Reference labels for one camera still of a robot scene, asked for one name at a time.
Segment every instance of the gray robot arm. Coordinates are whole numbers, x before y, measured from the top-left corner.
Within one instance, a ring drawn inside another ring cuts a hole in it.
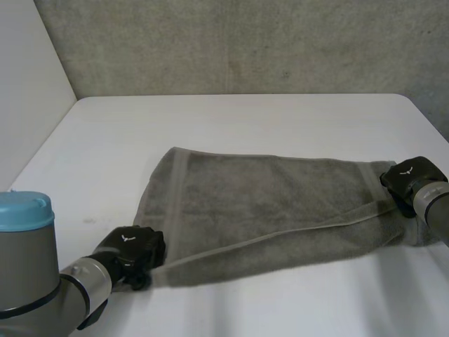
[[[392,166],[380,181],[405,217],[418,216],[449,246],[449,183],[431,161],[406,160]]]
[[[161,232],[118,227],[59,273],[53,219],[42,193],[0,193],[0,336],[84,329],[98,320],[115,284],[144,289],[148,271],[163,262]]]

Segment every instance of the gray towel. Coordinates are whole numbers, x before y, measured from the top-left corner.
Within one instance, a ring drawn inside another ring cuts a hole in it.
[[[434,242],[378,177],[393,163],[208,154],[173,148],[134,225],[161,230],[154,286],[193,286]]]

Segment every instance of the blue cap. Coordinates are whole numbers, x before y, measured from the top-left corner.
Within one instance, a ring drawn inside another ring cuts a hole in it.
[[[0,192],[0,232],[25,232],[51,225],[55,214],[48,195]]]

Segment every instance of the concrete wall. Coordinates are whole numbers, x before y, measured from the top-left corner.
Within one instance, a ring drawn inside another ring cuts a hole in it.
[[[33,1],[0,0],[0,191],[75,101]]]
[[[400,93],[449,138],[447,0],[35,0],[78,98]]]

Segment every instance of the white table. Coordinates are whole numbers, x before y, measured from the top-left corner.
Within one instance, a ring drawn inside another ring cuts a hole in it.
[[[51,196],[60,267],[131,224],[172,146],[357,161],[424,155],[449,174],[449,144],[399,95],[86,98],[13,184]],[[74,336],[447,336],[447,266],[445,246],[395,247],[224,284],[113,294],[100,321]]]

